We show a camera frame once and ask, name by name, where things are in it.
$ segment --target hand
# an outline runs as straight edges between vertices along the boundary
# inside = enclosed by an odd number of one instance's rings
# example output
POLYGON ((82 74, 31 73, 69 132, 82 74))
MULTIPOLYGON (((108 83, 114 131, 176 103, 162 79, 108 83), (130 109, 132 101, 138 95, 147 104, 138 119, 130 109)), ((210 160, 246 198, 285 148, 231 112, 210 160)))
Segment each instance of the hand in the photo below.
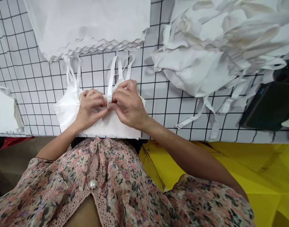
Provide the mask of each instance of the hand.
POLYGON ((119 84, 113 93, 112 103, 109 103, 109 106, 116 112, 123 124, 145 131, 152 118, 148 116, 144 109, 142 100, 137 93, 136 85, 135 80, 127 80, 119 84), (126 107, 125 111, 116 103, 117 101, 126 107))
POLYGON ((77 134, 91 127, 110 111, 109 108, 104 108, 98 113, 92 110, 94 107, 103 108, 107 106, 107 101, 103 98, 102 94, 95 89, 84 91, 80 94, 80 97, 81 103, 79 111, 75 121, 71 125, 77 134))

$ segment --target pearl button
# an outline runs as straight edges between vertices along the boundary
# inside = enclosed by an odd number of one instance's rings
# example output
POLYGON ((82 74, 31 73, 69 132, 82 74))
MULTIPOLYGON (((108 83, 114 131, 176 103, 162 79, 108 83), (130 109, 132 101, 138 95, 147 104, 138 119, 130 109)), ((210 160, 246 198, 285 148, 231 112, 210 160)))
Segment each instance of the pearl button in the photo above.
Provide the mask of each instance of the pearl button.
POLYGON ((90 180, 89 182, 89 188, 95 189, 97 187, 97 180, 90 180))

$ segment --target woman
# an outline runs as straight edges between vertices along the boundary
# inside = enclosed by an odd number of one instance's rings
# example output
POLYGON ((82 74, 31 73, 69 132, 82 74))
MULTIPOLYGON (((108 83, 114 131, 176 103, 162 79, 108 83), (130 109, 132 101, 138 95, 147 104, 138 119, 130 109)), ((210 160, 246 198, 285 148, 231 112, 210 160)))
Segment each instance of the woman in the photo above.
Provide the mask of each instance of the woman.
POLYGON ((150 118, 134 80, 118 86, 109 106, 123 124, 157 140, 187 173, 174 188, 163 194, 124 140, 89 138, 67 151, 78 133, 110 111, 92 111, 107 105, 94 89, 81 99, 74 123, 30 161, 17 186, 0 198, 0 226, 254 225, 238 182, 212 155, 150 118))

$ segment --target white bra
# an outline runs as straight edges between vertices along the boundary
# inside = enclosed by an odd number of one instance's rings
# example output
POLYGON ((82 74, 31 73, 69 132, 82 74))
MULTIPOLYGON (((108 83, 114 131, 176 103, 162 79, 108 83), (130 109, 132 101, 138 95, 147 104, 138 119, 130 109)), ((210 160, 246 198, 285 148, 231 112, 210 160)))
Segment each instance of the white bra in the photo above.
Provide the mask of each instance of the white bra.
POLYGON ((24 127, 15 99, 8 88, 0 86, 0 133, 20 133, 24 127))
MULTIPOLYGON (((127 68, 127 75, 126 80, 130 79, 131 75, 131 66, 135 60, 135 57, 130 55, 129 58, 132 58, 132 61, 129 63, 127 68)), ((79 82, 81 78, 81 59, 78 56, 73 56, 69 58, 66 56, 64 58, 67 64, 67 71, 66 71, 66 80, 67 80, 67 91, 64 96, 54 104, 54 109, 56 112, 57 119, 59 121, 60 130, 63 132, 67 127, 69 127, 73 121, 76 119, 79 106, 80 106, 80 94, 82 90, 79 88, 79 82), (78 59, 77 65, 77 77, 73 72, 71 62, 73 59, 78 59)), ((123 70, 122 70, 122 63, 119 56, 115 56, 112 61, 111 66, 111 75, 108 85, 108 92, 106 95, 103 95, 104 98, 108 101, 108 104, 112 102, 112 95, 118 85, 124 82, 125 79, 123 78, 123 70), (115 63, 117 61, 118 65, 118 81, 113 87, 113 80, 115 76, 115 63)), ((95 111, 99 112, 102 108, 96 107, 95 111)), ((88 137, 119 137, 119 138, 130 138, 130 139, 139 139, 141 137, 141 132, 134 128, 130 128, 125 124, 122 124, 114 111, 110 111, 105 117, 99 119, 93 126, 84 130, 82 132, 86 134, 88 137)))

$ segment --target finger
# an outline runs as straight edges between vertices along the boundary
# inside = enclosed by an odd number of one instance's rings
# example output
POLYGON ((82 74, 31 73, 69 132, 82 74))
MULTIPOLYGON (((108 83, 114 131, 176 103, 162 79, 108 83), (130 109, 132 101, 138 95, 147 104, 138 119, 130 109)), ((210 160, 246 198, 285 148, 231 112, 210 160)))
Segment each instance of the finger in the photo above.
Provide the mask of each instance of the finger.
POLYGON ((105 101, 102 99, 91 99, 88 100, 90 108, 96 107, 96 106, 102 106, 105 104, 105 101))
POLYGON ((130 92, 130 91, 128 91, 128 90, 126 90, 125 88, 122 88, 122 87, 117 87, 116 92, 123 93, 123 94, 125 94, 127 96, 133 96, 132 92, 130 92))
POLYGON ((102 118, 104 117, 108 112, 110 112, 110 108, 104 108, 102 111, 99 111, 98 113, 95 114, 95 118, 102 118))
POLYGON ((126 88, 128 91, 137 93, 137 82, 135 80, 126 80, 118 85, 118 87, 126 88))
POLYGON ((110 103, 109 107, 112 108, 115 111, 115 113, 117 114, 119 120, 122 123, 126 122, 125 113, 122 110, 122 108, 120 107, 120 105, 118 105, 117 103, 110 103))
POLYGON ((127 96, 121 92, 115 92, 112 97, 112 102, 119 101, 126 107, 130 107, 130 96, 127 96))
POLYGON ((88 93, 88 90, 85 90, 80 94, 81 100, 83 100, 87 96, 87 93, 88 93))
POLYGON ((87 96, 86 97, 88 100, 91 100, 91 99, 103 99, 103 95, 101 93, 95 93, 91 96, 87 96))
POLYGON ((96 93, 99 93, 99 92, 93 88, 88 91, 88 95, 90 95, 90 96, 93 94, 96 94, 96 93))

